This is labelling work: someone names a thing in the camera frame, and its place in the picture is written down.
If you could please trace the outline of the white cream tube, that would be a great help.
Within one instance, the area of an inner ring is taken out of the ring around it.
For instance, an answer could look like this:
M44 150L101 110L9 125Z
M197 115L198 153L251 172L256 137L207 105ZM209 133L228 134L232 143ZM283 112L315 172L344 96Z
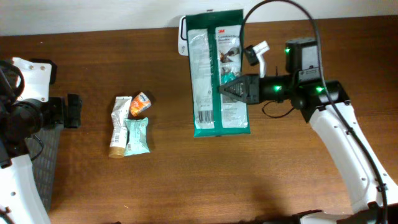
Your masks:
M128 134L125 119L129 116L131 100L131 96L117 96L115 99L111 113L113 133L109 145L110 158L119 159L124 157Z

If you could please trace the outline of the green 3M gloves package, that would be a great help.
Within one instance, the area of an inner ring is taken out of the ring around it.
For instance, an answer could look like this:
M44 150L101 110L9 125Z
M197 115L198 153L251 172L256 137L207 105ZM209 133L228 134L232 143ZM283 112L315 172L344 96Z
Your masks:
M196 138L251 132L246 104L219 91L242 75L242 22L241 9L185 18Z

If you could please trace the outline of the orange snack packet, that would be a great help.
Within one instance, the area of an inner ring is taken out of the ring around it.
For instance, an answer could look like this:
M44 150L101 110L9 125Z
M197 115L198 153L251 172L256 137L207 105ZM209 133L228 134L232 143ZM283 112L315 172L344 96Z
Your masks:
M141 112L145 111L146 109L150 108L152 105L149 97L140 92L132 101L129 107L129 111L133 116L137 116Z

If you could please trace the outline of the light green wipes packet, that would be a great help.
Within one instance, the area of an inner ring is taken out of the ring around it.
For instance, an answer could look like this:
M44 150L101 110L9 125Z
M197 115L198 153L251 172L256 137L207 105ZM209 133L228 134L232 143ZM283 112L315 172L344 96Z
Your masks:
M125 119L128 130L128 142L125 148L125 156L134 156L150 153L147 145L147 125L148 118L144 119Z

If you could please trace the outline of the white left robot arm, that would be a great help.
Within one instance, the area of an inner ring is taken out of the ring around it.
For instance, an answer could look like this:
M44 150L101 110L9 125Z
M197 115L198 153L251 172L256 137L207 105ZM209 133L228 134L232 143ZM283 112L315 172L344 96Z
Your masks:
M60 133L81 126L80 95L49 95L49 59L1 61L1 223L50 223Z

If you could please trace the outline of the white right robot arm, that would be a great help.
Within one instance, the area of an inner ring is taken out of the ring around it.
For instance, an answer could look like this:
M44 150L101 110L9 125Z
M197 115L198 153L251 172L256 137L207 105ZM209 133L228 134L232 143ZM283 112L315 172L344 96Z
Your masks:
M290 100L306 123L319 135L338 168L353 212L333 215L309 210L274 223L397 223L397 184L387 174L364 137L350 98L337 80L319 73L318 47L314 38L285 43L287 75L267 77L263 54L266 42L249 46L246 56L260 73L243 75L220 85L219 92L248 105Z

